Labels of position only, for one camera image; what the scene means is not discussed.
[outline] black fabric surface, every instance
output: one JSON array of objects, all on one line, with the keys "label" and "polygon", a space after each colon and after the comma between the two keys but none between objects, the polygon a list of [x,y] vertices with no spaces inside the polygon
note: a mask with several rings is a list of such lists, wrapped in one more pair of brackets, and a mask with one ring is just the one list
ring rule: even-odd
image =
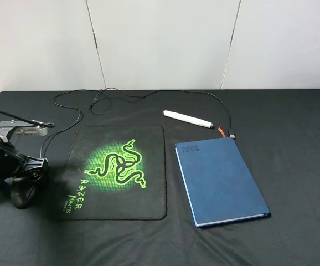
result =
[{"label": "black fabric surface", "polygon": [[161,126],[85,126],[48,204],[53,219],[160,220],[166,216]]},{"label": "black fabric surface", "polygon": [[[320,265],[320,90],[212,91],[231,111],[236,144],[265,198],[272,217],[199,229],[178,167],[174,143],[219,136],[162,115],[170,110],[228,129],[222,106],[207,95],[161,92],[136,104],[107,91],[62,96],[84,120],[56,137],[47,151],[51,178],[60,178],[76,131],[94,125],[162,125],[166,143],[167,216],[160,221],[67,221],[46,218],[51,187],[37,204],[15,209],[0,193],[0,265]],[[143,95],[148,91],[129,91]],[[72,124],[75,110],[57,107],[59,92],[0,93],[0,108],[28,119]],[[0,115],[1,120],[9,118]],[[19,137],[15,147],[39,156],[44,137]]]}]

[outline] black tablecloth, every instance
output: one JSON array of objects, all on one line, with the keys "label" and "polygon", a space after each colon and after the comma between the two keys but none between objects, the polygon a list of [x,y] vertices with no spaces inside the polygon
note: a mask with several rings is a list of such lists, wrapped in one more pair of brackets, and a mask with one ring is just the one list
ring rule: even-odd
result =
[{"label": "black tablecloth", "polygon": [[[239,147],[272,214],[267,219],[194,226],[174,144],[219,137],[216,130],[162,115],[195,116],[228,129],[223,107],[207,95],[161,92],[138,103],[107,91],[91,115],[94,91],[62,96],[85,114],[47,151],[51,186],[29,209],[0,193],[0,265],[320,265],[320,90],[212,91],[227,104]],[[3,92],[0,109],[54,122],[61,130],[77,111],[53,104],[60,92]],[[148,91],[129,91],[143,95]],[[1,120],[9,118],[0,115]],[[45,215],[53,181],[63,173],[77,129],[85,125],[162,125],[166,140],[168,214],[161,221],[53,222]],[[16,148],[39,157],[45,137],[19,137]]]}]

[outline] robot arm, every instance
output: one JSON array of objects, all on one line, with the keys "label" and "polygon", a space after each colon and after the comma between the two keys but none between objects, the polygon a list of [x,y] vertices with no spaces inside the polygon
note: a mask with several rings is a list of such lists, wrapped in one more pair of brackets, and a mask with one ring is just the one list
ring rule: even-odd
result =
[{"label": "robot arm", "polygon": [[[9,142],[14,133],[43,136],[47,128],[22,121],[0,122],[0,190],[9,189],[13,204],[22,209],[47,185],[48,161],[16,151]],[[12,179],[11,184],[5,181],[8,178]]]}]

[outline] white wall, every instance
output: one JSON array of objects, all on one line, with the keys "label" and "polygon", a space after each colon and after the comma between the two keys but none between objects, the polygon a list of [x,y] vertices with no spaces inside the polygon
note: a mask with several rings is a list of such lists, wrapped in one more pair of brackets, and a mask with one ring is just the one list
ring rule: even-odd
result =
[{"label": "white wall", "polygon": [[320,0],[242,0],[223,88],[320,88]]},{"label": "white wall", "polygon": [[88,0],[107,86],[220,88],[239,0]]},{"label": "white wall", "polygon": [[0,91],[101,88],[85,0],[0,0]]}]

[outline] white pen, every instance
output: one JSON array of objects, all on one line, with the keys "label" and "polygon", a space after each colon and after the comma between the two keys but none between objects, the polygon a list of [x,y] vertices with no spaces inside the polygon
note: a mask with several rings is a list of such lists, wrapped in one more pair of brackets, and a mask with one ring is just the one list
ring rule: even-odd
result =
[{"label": "white pen", "polygon": [[202,119],[199,119],[199,118],[195,118],[195,117],[191,117],[191,116],[188,116],[188,115],[182,115],[182,114],[179,114],[178,112],[171,112],[171,111],[163,111],[162,112],[164,114],[164,116],[167,116],[167,117],[171,117],[171,118],[174,118],[174,119],[177,119],[177,120],[181,120],[181,121],[184,121],[184,122],[187,122],[187,123],[191,123],[191,124],[194,124],[194,125],[197,125],[197,126],[204,126],[204,127],[207,127],[209,129],[213,129],[213,123],[211,122],[207,122],[207,121],[204,121]]}]

